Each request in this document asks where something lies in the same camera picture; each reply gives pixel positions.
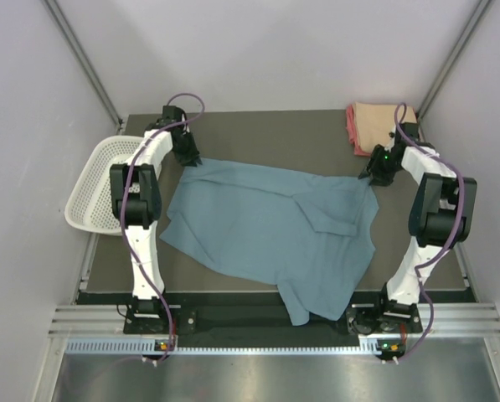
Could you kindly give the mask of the blue t shirt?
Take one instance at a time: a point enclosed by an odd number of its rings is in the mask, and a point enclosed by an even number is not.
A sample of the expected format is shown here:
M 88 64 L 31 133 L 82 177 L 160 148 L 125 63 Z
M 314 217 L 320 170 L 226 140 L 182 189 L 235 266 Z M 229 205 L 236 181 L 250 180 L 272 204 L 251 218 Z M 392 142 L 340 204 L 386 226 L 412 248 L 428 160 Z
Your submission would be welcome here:
M 184 170 L 161 238 L 212 271 L 275 286 L 301 326 L 346 310 L 378 210 L 366 180 L 206 159 Z

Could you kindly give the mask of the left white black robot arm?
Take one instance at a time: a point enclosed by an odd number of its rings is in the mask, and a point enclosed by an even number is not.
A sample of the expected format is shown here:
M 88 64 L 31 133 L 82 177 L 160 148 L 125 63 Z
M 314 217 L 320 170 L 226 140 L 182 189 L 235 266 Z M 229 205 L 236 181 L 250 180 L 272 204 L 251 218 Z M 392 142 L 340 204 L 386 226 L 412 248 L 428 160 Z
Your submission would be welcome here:
M 111 165 L 111 210 L 121 226 L 131 256 L 133 288 L 127 305 L 126 334 L 174 334 L 157 257 L 157 224 L 162 215 L 158 178 L 169 154 L 183 167 L 201 163 L 186 112 L 174 105 L 147 126 L 137 150 L 125 162 Z

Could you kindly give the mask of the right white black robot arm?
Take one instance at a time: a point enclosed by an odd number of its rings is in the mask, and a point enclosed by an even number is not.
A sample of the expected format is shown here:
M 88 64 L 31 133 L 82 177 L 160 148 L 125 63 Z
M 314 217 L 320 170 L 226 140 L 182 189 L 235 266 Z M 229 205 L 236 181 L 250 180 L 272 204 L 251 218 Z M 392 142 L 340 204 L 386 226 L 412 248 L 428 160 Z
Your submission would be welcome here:
M 362 336 L 421 332 L 418 303 L 424 285 L 439 260 L 468 237 L 477 193 L 475 179 L 461 176 L 421 140 L 418 124 L 399 122 L 389 136 L 386 146 L 374 148 L 359 176 L 387 187 L 396 173 L 406 171 L 418 188 L 408 219 L 410 244 L 398 270 L 374 306 L 347 310 L 348 330 Z

